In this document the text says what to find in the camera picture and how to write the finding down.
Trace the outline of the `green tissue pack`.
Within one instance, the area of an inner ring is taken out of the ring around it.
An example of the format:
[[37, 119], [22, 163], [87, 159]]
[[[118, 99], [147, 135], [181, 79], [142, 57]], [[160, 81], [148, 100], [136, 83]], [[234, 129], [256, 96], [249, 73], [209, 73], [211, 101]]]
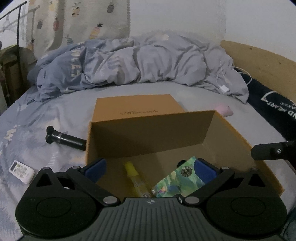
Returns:
[[159, 181], [152, 189], [152, 194], [157, 198], [182, 195], [186, 197], [205, 185], [195, 173], [194, 164], [196, 157], [191, 157]]

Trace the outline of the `yellow spray bottle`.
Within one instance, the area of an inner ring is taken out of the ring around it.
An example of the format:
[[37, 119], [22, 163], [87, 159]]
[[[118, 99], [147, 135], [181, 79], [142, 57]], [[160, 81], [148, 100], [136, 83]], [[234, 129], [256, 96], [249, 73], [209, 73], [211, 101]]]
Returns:
[[138, 173], [133, 163], [128, 161], [124, 163], [124, 167], [127, 173], [127, 177], [131, 180], [133, 184], [133, 190], [136, 197], [140, 198], [151, 198], [152, 194], [147, 184], [143, 180], [142, 176]]

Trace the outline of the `brown cardboard box lid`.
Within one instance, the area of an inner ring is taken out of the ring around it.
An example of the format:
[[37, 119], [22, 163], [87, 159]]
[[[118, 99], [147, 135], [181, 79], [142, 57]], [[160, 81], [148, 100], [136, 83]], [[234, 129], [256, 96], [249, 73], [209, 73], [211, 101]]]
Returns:
[[92, 122], [184, 112], [169, 94], [105, 97], [96, 100]]

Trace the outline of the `black printed pillow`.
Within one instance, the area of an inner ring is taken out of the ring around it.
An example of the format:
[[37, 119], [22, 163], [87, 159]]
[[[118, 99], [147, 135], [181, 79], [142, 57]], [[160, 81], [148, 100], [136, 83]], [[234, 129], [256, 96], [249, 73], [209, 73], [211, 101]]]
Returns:
[[247, 84], [247, 102], [272, 126], [285, 140], [295, 140], [295, 103], [271, 90], [243, 69], [234, 68]]

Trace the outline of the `black cylindrical handheld device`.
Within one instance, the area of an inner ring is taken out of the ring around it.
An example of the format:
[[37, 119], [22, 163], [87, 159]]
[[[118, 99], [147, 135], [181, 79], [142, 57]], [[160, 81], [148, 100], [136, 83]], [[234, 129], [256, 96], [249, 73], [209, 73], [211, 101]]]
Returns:
[[48, 126], [46, 129], [45, 140], [48, 144], [56, 142], [58, 144], [66, 145], [74, 149], [86, 151], [87, 141], [81, 138], [77, 138], [65, 133], [59, 132], [54, 129], [53, 126]]

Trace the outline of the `white remote control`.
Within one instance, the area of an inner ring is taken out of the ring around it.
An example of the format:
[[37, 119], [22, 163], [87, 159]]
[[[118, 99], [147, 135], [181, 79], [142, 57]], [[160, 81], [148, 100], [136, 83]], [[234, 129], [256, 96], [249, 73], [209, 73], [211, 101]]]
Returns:
[[9, 172], [24, 184], [29, 184], [35, 175], [34, 170], [25, 164], [15, 160], [9, 168]]

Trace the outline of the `brown cardboard box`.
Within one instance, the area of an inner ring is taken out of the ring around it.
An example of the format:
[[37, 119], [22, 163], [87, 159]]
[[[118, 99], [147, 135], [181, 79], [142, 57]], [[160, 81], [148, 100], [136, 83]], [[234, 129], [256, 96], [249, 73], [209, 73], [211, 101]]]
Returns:
[[251, 145], [219, 113], [196, 111], [140, 116], [89, 124], [86, 163], [107, 161], [98, 185], [116, 197], [134, 197], [125, 162], [132, 162], [149, 188], [173, 172], [179, 161], [203, 158], [235, 172], [259, 169], [278, 195], [284, 191], [263, 161], [251, 157]]

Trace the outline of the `pink computer mouse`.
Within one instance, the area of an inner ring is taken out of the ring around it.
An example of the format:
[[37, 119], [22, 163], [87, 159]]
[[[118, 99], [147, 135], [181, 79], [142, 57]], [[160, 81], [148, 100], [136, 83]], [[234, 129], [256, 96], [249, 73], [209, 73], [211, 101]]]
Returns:
[[228, 105], [221, 104], [215, 108], [215, 111], [217, 111], [220, 115], [223, 117], [228, 117], [233, 115], [233, 111]]

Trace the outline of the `wooden headboard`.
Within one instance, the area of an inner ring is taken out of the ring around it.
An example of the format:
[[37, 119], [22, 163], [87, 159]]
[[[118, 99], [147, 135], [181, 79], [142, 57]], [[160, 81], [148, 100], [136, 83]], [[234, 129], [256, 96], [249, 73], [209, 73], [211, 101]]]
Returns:
[[254, 46], [221, 41], [220, 46], [233, 58], [236, 67], [291, 101], [296, 98], [296, 64], [294, 61]]

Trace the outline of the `grey blue duvet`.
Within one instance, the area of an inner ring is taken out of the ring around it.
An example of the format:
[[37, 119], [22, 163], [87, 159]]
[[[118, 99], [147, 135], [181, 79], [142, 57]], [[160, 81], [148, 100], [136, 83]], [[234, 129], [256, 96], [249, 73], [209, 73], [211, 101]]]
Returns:
[[[222, 70], [230, 91], [216, 83]], [[248, 87], [233, 69], [226, 51], [195, 33], [153, 31], [122, 39], [94, 39], [67, 45], [40, 58], [28, 74], [36, 87], [29, 102], [44, 102], [66, 93], [130, 83], [172, 81], [196, 86], [246, 103]]]

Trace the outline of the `brown bedside cabinet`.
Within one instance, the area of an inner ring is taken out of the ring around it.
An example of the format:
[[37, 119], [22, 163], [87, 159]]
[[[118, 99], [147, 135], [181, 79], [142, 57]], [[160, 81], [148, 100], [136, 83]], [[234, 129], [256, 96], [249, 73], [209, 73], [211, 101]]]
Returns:
[[1, 50], [1, 88], [7, 107], [31, 87], [27, 75], [36, 62], [28, 48], [11, 45]]

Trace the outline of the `pineapple print curtain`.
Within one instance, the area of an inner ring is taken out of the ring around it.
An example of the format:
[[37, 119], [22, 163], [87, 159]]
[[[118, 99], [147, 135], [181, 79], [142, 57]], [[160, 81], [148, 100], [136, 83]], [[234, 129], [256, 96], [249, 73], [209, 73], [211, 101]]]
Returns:
[[29, 1], [27, 48], [38, 58], [61, 46], [130, 34], [125, 0]]

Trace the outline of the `black clothes rack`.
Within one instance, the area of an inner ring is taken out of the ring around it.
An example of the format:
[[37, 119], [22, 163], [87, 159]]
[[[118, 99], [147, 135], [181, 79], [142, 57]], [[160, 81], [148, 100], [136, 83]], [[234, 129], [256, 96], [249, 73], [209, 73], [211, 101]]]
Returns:
[[1, 50], [25, 47], [28, 8], [28, 1], [1, 1]]

